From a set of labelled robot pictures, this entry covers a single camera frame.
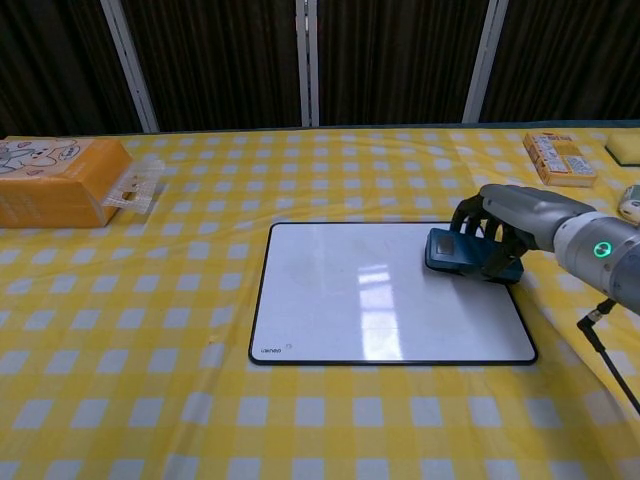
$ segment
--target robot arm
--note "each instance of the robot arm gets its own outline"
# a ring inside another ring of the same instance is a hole
[[[567,272],[640,314],[640,230],[557,193],[513,185],[485,185],[456,209],[451,230],[485,237],[499,226],[500,249],[484,265],[491,278],[528,250],[554,252]]]

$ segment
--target orange package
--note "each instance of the orange package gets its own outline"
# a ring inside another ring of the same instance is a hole
[[[102,206],[131,165],[119,141],[93,138],[0,140],[0,226],[102,227]]]

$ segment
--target blue object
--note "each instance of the blue object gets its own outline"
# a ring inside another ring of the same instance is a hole
[[[486,238],[433,228],[427,238],[425,264],[432,270],[480,277],[480,270],[500,243]],[[497,277],[484,280],[497,283],[517,283],[524,267],[516,259]]]

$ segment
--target orange box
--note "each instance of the orange box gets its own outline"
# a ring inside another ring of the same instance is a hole
[[[545,185],[590,187],[597,175],[568,135],[527,133],[524,147]]]
[[[113,139],[0,140],[0,226],[102,227],[117,208],[101,202],[131,162]]]

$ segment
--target black cable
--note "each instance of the black cable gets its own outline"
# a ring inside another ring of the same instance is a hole
[[[638,415],[640,415],[640,402],[638,402],[638,399],[629,388],[629,385],[627,385],[627,382],[624,381],[624,378],[622,378],[622,375],[620,375],[620,372],[618,372],[618,369],[616,368],[607,352],[600,352],[600,355],[602,355],[604,363],[606,363],[607,367],[609,367],[609,370],[611,370],[611,374],[618,382],[618,385],[620,385],[620,388],[622,388],[622,391],[631,402],[631,405],[633,405],[633,408],[635,408],[636,412],[638,412]]]
[[[627,382],[625,382],[624,378],[622,378],[622,375],[620,375],[620,372],[611,360],[611,357],[609,357],[609,355],[607,354],[604,345],[593,329],[593,326],[596,324],[596,322],[600,320],[604,315],[607,315],[609,312],[611,312],[611,309],[615,306],[615,304],[616,302],[614,300],[607,298],[604,302],[600,303],[594,310],[591,310],[587,315],[584,316],[584,318],[582,318],[582,320],[578,322],[578,328],[582,331],[582,333],[584,333],[584,336],[587,338],[587,340],[589,340],[589,343],[591,343],[595,351],[602,356],[602,359],[604,360],[604,363],[606,363],[607,367],[609,367],[609,371],[613,375],[613,378],[616,379],[616,382],[618,382],[618,385],[620,385],[620,388],[622,388],[622,391],[631,402],[631,405],[633,405],[633,408],[635,408],[638,415],[640,415],[640,402],[638,402],[638,399],[629,388],[629,385],[627,385]]]

